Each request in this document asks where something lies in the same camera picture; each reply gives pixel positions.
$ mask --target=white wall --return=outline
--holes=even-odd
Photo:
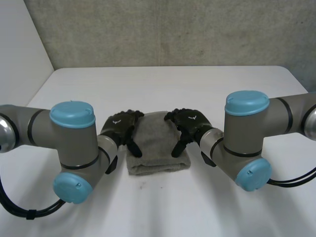
[[[0,104],[27,105],[53,71],[23,0],[0,0]]]

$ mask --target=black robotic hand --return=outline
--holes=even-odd
[[[188,143],[197,142],[199,144],[203,134],[212,129],[211,123],[198,110],[175,109],[166,114],[164,120],[168,119],[174,122],[177,129],[181,131],[180,141],[178,141],[171,153],[175,158],[180,156]]]
[[[127,145],[127,148],[135,157],[141,157],[143,154],[133,141],[133,131],[138,119],[143,116],[142,112],[133,110],[122,111],[110,116],[102,128],[101,134],[112,138],[118,147]]]

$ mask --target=blue joint cap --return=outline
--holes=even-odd
[[[93,189],[80,176],[63,172],[56,176],[53,182],[53,190],[61,200],[80,204],[87,199]]]
[[[67,101],[55,105],[49,113],[57,125],[67,128],[86,128],[95,123],[93,107],[81,101]]]
[[[263,187],[272,174],[270,163],[264,159],[256,159],[247,164],[238,173],[235,183],[250,192]]]
[[[254,115],[265,110],[269,103],[268,96],[260,91],[236,91],[227,96],[225,112],[233,116]]]

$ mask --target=concrete wall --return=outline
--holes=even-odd
[[[55,69],[280,65],[316,90],[316,0],[25,0]]]

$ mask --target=gray cloth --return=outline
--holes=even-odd
[[[171,156],[180,133],[171,121],[164,121],[167,112],[145,114],[139,119],[134,133],[134,141],[143,153],[135,158],[127,151],[126,163],[130,175],[148,175],[160,171],[188,169],[191,162],[184,150],[178,158]]]

